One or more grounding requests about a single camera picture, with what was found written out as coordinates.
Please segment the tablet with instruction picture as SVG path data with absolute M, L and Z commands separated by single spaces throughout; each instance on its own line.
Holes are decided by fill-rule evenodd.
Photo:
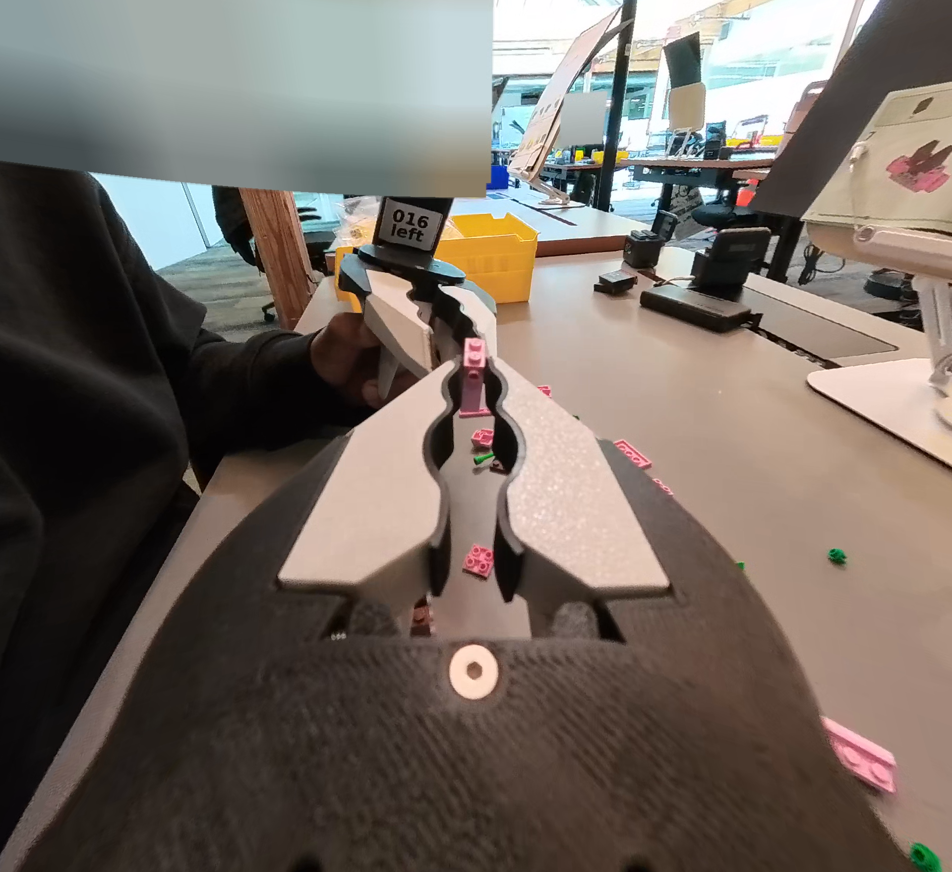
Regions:
M 889 93 L 803 215 L 950 234 L 951 84 Z

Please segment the black metal pole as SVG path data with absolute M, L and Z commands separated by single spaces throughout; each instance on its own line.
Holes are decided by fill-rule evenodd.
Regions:
M 608 212 L 611 205 L 637 3 L 638 0 L 623 0 L 621 7 L 621 21 L 617 37 L 612 88 L 608 102 L 601 170 L 594 198 L 594 206 L 603 212 Z

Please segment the white tablet stand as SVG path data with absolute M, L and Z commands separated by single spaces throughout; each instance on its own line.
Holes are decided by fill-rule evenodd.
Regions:
M 806 383 L 830 402 L 951 466 L 950 236 L 895 226 L 854 228 L 855 259 L 912 275 L 927 358 L 824 369 Z

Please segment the tan poster board on stand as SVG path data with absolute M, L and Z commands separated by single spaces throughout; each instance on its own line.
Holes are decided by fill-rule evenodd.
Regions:
M 522 141 L 509 159 L 509 175 L 543 194 L 543 207 L 571 205 L 564 192 L 547 185 L 541 179 L 541 171 L 554 148 L 568 92 L 605 44 L 617 36 L 620 26 L 615 22 L 620 11 L 618 7 L 613 9 L 608 16 L 580 33 L 569 45 L 541 93 Z

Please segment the person's left hand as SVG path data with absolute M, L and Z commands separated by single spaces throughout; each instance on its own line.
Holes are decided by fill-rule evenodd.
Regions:
M 383 395 L 377 374 L 381 348 L 362 315 L 342 312 L 313 336 L 310 358 L 315 373 L 339 396 L 354 406 L 378 410 L 418 380 L 409 370 L 401 369 Z

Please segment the black power bank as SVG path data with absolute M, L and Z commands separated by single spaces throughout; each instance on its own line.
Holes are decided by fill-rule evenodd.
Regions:
M 641 307 L 709 332 L 724 334 L 758 323 L 760 316 L 741 304 L 712 297 L 674 283 L 663 283 L 642 291 Z

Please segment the wooden edged desk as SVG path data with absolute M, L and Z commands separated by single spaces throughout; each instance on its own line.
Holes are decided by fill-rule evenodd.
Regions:
M 537 258 L 617 253 L 633 230 L 649 224 L 591 207 L 539 208 L 515 203 L 513 215 L 538 235 Z

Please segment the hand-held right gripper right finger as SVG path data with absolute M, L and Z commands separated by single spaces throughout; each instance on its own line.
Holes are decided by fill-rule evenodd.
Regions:
M 671 582 L 610 463 L 615 446 L 500 359 L 491 360 L 494 575 L 506 603 L 541 616 L 566 603 L 663 597 Z

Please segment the yellow plastic bin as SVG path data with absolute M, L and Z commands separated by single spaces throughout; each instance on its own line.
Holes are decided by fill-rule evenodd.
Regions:
M 361 247 L 338 244 L 335 265 L 357 253 L 355 263 L 335 277 L 339 300 L 356 302 L 369 293 L 363 271 L 394 274 L 414 288 L 418 300 L 433 300 L 446 284 L 475 283 L 496 304 L 530 298 L 538 235 L 512 214 L 451 215 L 446 200 L 384 199 L 373 241 Z

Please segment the black charging dock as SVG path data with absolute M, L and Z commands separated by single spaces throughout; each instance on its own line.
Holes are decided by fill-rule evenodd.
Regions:
M 653 270 L 660 260 L 661 249 L 672 238 L 678 223 L 675 214 L 660 210 L 651 228 L 633 228 L 625 238 L 624 264 L 634 270 Z

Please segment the person's left forearm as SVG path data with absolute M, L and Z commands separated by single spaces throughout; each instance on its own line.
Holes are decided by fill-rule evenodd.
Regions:
M 370 414 L 315 373 L 314 335 L 268 331 L 238 343 L 199 334 L 173 379 L 192 462 L 214 466 L 235 452 L 282 448 Z

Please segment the black monitor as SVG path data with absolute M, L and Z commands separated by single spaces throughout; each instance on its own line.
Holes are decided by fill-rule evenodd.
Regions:
M 705 126 L 707 88 L 703 82 L 700 33 L 688 33 L 663 47 L 668 68 L 667 115 L 672 133 Z

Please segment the pile of pink green toy bricks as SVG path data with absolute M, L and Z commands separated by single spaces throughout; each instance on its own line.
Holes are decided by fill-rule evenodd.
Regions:
M 862 790 L 884 748 L 823 718 L 743 570 L 627 451 L 670 582 L 526 640 L 418 651 L 399 780 L 411 870 L 916 870 Z

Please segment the black box device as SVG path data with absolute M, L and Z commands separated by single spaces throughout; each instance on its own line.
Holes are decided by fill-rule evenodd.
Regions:
M 736 300 L 748 275 L 759 271 L 771 241 L 766 227 L 720 230 L 710 247 L 695 253 L 691 290 L 725 300 Z

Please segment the pink toy brick column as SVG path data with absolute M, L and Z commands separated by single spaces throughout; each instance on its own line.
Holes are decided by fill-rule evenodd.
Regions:
M 461 400 L 458 411 L 462 419 L 491 415 L 484 394 L 486 364 L 486 343 L 479 337 L 467 338 L 462 353 Z

